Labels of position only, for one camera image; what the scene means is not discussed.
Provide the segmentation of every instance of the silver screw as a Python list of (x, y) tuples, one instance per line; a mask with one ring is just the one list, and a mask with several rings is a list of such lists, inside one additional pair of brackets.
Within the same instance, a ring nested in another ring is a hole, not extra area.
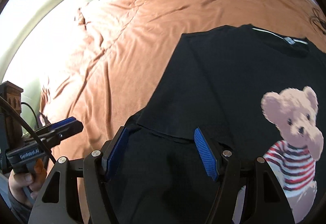
[(59, 162), (59, 163), (64, 163), (66, 160), (67, 160), (67, 159), (66, 159), (65, 157), (60, 157), (60, 158), (58, 159), (58, 162)]
[(225, 151), (223, 151), (223, 155), (225, 157), (230, 157), (232, 155), (232, 152), (230, 152), (229, 150), (225, 150)]
[(263, 157), (258, 157), (257, 158), (257, 162), (264, 163), (265, 162), (265, 159)]
[(99, 151), (99, 150), (94, 150), (93, 152), (92, 152), (92, 156), (93, 157), (97, 157), (98, 155), (100, 155), (101, 154), (101, 152)]

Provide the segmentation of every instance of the teddy bear ear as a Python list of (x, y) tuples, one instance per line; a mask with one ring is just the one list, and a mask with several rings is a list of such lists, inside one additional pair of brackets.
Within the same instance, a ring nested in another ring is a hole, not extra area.
[(278, 123), (281, 112), (281, 96), (275, 92), (264, 94), (261, 100), (261, 108), (263, 114), (269, 122)]
[(306, 97), (308, 98), (308, 100), (310, 101), (311, 107), (312, 109), (315, 111), (315, 113), (317, 114), (318, 111), (318, 101), (317, 101), (317, 96), (316, 93), (314, 92), (314, 90), (309, 87), (306, 86), (303, 89), (304, 94), (306, 95)]

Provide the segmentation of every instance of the bed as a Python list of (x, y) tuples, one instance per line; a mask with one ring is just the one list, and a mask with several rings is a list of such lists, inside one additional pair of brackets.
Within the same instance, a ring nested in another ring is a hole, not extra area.
[[(148, 103), (182, 33), (252, 24), (326, 52), (325, 20), (314, 0), (93, 0), (77, 10), (71, 46), (41, 83), (50, 122), (74, 116), (84, 131), (53, 148), (56, 159), (85, 157)], [(86, 199), (79, 182), (87, 219)]]

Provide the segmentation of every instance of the red and white striped sweater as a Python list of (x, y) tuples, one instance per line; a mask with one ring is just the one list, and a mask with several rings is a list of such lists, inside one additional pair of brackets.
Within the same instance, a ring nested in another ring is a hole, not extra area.
[(295, 148), (281, 140), (269, 148), (264, 158), (279, 167), (284, 176), (283, 189), (287, 195), (301, 193), (315, 177), (316, 161), (307, 147)]

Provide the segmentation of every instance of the teddy bear print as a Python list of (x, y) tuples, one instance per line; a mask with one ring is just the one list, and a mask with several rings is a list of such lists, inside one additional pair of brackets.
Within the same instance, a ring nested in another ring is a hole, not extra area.
[[(323, 135), (316, 127), (317, 96), (309, 86), (302, 91), (288, 88), (279, 94), (268, 92), (261, 100), (261, 108), (283, 138), (269, 148), (264, 158), (283, 188), (294, 221), (298, 223), (310, 211), (317, 193), (315, 168), (324, 146)], [(245, 187), (238, 194), (234, 223), (240, 222), (244, 193)]]

